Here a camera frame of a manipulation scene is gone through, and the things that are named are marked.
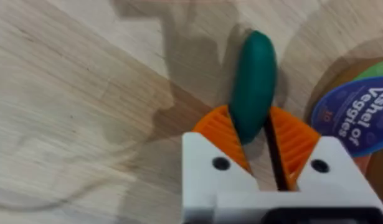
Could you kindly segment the left gripper white and orange left finger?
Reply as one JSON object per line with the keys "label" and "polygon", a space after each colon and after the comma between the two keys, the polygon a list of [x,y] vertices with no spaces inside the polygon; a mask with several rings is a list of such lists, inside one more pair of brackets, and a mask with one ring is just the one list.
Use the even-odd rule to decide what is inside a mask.
{"label": "left gripper white and orange left finger", "polygon": [[257,191],[226,105],[182,135],[184,223],[256,223],[254,211],[242,198]]}

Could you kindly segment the left gripper white and orange right finger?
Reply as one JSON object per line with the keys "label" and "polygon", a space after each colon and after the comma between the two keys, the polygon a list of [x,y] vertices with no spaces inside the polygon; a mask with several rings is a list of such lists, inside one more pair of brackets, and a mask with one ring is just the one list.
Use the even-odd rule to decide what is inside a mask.
{"label": "left gripper white and orange right finger", "polygon": [[289,112],[271,107],[264,124],[277,185],[299,203],[374,207],[383,201],[335,137],[322,136]]}

